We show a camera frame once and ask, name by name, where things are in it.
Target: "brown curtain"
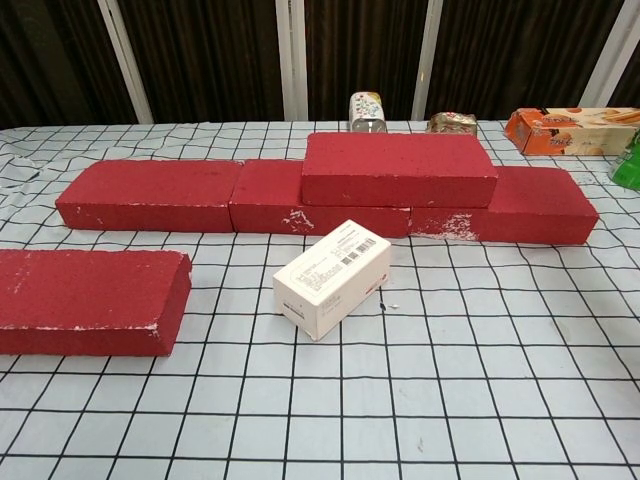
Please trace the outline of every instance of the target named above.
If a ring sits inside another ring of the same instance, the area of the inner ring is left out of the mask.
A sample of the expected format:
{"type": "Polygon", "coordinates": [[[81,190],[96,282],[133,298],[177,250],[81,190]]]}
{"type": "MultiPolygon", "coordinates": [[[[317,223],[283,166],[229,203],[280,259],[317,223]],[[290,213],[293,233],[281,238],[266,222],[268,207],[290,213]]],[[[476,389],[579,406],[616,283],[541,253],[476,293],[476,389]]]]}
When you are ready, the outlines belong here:
{"type": "Polygon", "coordinates": [[[623,0],[445,0],[425,116],[575,106],[623,0]]]}
{"type": "Polygon", "coordinates": [[[640,107],[640,42],[629,59],[618,86],[613,91],[612,107],[640,107]]]}
{"type": "Polygon", "coordinates": [[[134,122],[97,2],[2,0],[0,128],[134,122]]]}
{"type": "Polygon", "coordinates": [[[119,3],[156,122],[283,118],[275,2],[119,3]]]}
{"type": "Polygon", "coordinates": [[[427,0],[305,0],[309,118],[347,118],[351,94],[380,92],[411,116],[427,0]]]}

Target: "red foam brick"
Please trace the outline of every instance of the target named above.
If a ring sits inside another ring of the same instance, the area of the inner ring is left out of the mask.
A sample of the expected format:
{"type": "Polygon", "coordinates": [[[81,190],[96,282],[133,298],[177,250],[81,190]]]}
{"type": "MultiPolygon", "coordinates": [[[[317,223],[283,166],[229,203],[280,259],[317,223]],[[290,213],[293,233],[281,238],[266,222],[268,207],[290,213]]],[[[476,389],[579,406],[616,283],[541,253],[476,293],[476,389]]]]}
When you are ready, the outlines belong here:
{"type": "Polygon", "coordinates": [[[168,355],[191,288],[179,252],[0,250],[0,354],[168,355]]]}
{"type": "Polygon", "coordinates": [[[383,237],[408,234],[409,209],[304,205],[301,178],[302,162],[246,162],[229,204],[236,231],[326,235],[351,219],[383,237]]]}
{"type": "Polygon", "coordinates": [[[498,184],[487,209],[415,208],[411,234],[554,245],[587,241],[598,214],[569,173],[558,168],[496,168],[498,184]]]}
{"type": "Polygon", "coordinates": [[[232,232],[229,198],[241,169],[226,161],[102,161],[56,206],[70,228],[232,232]]]}
{"type": "Polygon", "coordinates": [[[302,172],[309,205],[486,207],[497,174],[472,135],[315,133],[302,172]]]}

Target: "barcode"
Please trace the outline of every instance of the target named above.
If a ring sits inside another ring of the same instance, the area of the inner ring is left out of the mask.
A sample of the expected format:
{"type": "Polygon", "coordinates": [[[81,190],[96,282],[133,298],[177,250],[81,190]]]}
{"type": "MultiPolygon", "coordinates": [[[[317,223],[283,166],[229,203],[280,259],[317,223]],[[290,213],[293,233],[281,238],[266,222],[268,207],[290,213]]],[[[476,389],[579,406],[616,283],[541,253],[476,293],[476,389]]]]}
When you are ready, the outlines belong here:
{"type": "Polygon", "coordinates": [[[358,257],[359,257],[359,255],[356,252],[351,252],[340,261],[342,263],[344,263],[345,265],[349,265],[351,262],[353,262],[358,257]]]}
{"type": "Polygon", "coordinates": [[[375,244],[376,244],[375,240],[372,240],[371,238],[367,238],[364,242],[362,242],[360,245],[356,247],[356,250],[358,250],[360,253],[364,253],[375,244]]]}

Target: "white pole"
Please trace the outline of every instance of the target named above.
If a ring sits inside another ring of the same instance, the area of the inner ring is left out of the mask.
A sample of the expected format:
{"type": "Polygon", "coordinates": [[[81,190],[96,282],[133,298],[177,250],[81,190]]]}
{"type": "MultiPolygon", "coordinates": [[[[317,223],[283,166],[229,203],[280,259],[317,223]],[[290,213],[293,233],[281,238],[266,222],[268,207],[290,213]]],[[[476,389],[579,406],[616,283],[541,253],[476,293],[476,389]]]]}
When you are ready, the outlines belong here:
{"type": "Polygon", "coordinates": [[[638,41],[640,0],[625,0],[591,72],[580,107],[604,107],[609,103],[638,41]]]}
{"type": "Polygon", "coordinates": [[[280,79],[282,81],[282,106],[284,119],[296,119],[296,98],[293,84],[293,55],[291,53],[291,16],[289,0],[275,0],[278,23],[278,49],[280,52],[280,79]]]}
{"type": "Polygon", "coordinates": [[[131,48],[131,42],[122,19],[118,1],[97,0],[97,2],[100,6],[107,32],[109,32],[109,38],[116,53],[118,65],[120,65],[120,71],[124,77],[124,83],[127,86],[138,123],[153,123],[153,115],[151,114],[147,94],[144,90],[136,57],[131,48]]]}
{"type": "Polygon", "coordinates": [[[304,32],[304,0],[291,0],[291,48],[297,120],[309,119],[307,40],[304,32]]]}
{"type": "Polygon", "coordinates": [[[418,64],[418,76],[416,78],[416,89],[413,94],[413,107],[411,108],[411,120],[424,120],[424,110],[427,106],[429,83],[431,81],[431,69],[433,68],[433,59],[436,55],[442,3],[443,0],[431,0],[427,7],[427,17],[424,21],[424,33],[422,35],[420,63],[418,64]]]}

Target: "white cardboard box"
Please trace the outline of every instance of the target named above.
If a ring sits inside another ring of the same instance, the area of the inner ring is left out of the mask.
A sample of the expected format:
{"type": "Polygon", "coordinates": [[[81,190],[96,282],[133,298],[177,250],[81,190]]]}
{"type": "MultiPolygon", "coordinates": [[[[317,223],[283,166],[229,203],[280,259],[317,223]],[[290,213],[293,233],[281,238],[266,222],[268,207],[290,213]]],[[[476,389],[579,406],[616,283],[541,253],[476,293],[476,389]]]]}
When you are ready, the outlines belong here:
{"type": "Polygon", "coordinates": [[[321,339],[389,277],[391,244],[348,220],[273,276],[276,311],[321,339]]]}

